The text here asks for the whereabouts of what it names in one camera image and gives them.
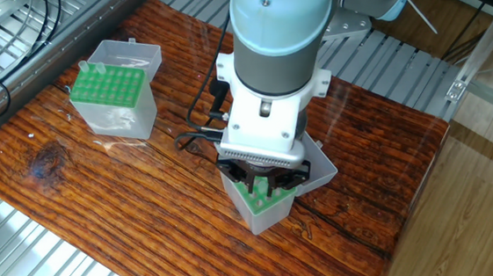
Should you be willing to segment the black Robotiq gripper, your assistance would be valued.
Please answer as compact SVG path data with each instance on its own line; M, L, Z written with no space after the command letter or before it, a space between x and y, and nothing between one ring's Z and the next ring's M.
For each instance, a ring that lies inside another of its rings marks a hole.
M249 203L257 199L255 177L266 178L267 196L271 203L276 203L288 195L288 190L309 180L311 163L304 160L295 169L280 167L258 167L247 161L219 158L217 169L229 180L235 183L244 183L247 186Z

